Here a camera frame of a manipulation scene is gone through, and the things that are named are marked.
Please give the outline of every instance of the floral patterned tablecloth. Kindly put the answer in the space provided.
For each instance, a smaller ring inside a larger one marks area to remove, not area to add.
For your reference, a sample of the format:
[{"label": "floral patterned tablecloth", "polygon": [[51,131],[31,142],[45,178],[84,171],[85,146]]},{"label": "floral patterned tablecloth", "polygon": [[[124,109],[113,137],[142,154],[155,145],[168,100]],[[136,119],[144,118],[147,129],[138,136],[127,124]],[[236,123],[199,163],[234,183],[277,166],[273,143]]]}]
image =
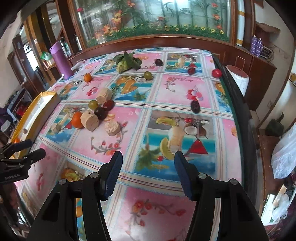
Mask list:
[{"label": "floral patterned tablecloth", "polygon": [[[241,182],[239,142],[229,100],[220,79],[211,76],[215,65],[208,51],[150,48],[128,52],[143,61],[140,70],[118,74],[112,61],[118,53],[112,53],[83,61],[69,80],[60,79],[50,88],[62,101],[32,148],[44,148],[47,155],[32,165],[28,179],[16,183],[17,190],[36,216],[59,179],[83,179],[120,150],[124,160],[118,182],[113,195],[101,202],[112,240],[181,241],[195,202],[184,196],[168,149],[170,133],[184,130],[180,148],[200,172]],[[158,58],[162,67],[155,65]],[[187,74],[189,67],[196,69],[194,75]],[[153,80],[143,81],[145,71],[152,73]],[[89,83],[83,81],[86,73],[93,76]],[[74,112],[86,110],[103,87],[112,89],[115,107],[95,131],[74,128]],[[190,109],[191,100],[200,103],[197,115]],[[121,125],[116,136],[104,130],[111,119]],[[51,131],[53,123],[62,125],[57,134]],[[190,133],[188,126],[195,126]],[[211,240],[218,233],[219,207],[216,200]],[[77,216],[79,237],[86,240],[80,199]]]}]

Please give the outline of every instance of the purple bottle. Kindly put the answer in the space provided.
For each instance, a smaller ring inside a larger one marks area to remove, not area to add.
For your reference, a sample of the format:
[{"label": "purple bottle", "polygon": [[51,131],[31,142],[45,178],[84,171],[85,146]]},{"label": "purple bottle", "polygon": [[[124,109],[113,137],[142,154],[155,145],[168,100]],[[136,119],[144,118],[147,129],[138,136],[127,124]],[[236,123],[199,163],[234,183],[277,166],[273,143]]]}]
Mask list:
[{"label": "purple bottle", "polygon": [[251,38],[251,47],[250,47],[250,53],[252,53],[252,54],[255,54],[257,41],[258,40],[257,40],[256,36],[254,35]]},{"label": "purple bottle", "polygon": [[262,49],[263,49],[262,40],[261,40],[261,38],[259,38],[257,40],[256,51],[255,51],[255,55],[257,57],[260,56],[260,53],[261,53]]},{"label": "purple bottle", "polygon": [[50,48],[50,53],[54,58],[54,61],[57,64],[60,73],[64,75],[64,79],[69,79],[73,75],[73,71],[71,70],[68,60],[66,59],[60,41],[57,41]]}]

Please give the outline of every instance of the white stool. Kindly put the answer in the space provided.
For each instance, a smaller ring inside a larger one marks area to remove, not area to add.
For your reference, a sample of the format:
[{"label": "white stool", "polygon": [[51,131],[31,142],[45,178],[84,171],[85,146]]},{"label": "white stool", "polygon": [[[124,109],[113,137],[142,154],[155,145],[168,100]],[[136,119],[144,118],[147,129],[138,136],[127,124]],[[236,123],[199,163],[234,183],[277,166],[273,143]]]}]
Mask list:
[{"label": "white stool", "polygon": [[249,83],[249,76],[247,75],[247,73],[245,71],[243,71],[235,66],[232,66],[232,65],[227,65],[226,69],[229,71],[229,73],[231,74],[231,76],[235,80],[237,86],[239,87],[242,95],[244,96],[247,91],[247,87],[248,87],[248,83]]}]

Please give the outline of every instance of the silver bolt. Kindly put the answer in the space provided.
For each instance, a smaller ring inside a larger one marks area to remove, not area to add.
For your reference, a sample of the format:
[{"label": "silver bolt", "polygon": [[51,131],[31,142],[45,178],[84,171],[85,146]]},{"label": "silver bolt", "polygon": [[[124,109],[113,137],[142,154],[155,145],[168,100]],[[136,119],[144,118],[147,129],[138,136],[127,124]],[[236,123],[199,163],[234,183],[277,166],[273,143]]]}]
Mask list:
[{"label": "silver bolt", "polygon": [[204,173],[200,173],[200,174],[198,174],[198,177],[199,177],[200,179],[206,179],[206,178],[207,178],[207,175],[204,174]]},{"label": "silver bolt", "polygon": [[59,180],[59,184],[61,184],[61,185],[63,185],[63,184],[65,184],[67,182],[67,180],[66,179],[61,179],[61,180]]},{"label": "silver bolt", "polygon": [[230,179],[230,183],[232,185],[236,185],[236,184],[238,184],[238,181],[236,179]]},{"label": "silver bolt", "polygon": [[91,174],[91,178],[96,178],[96,177],[98,177],[99,176],[99,174],[97,173],[97,172],[93,172],[92,174]]}]

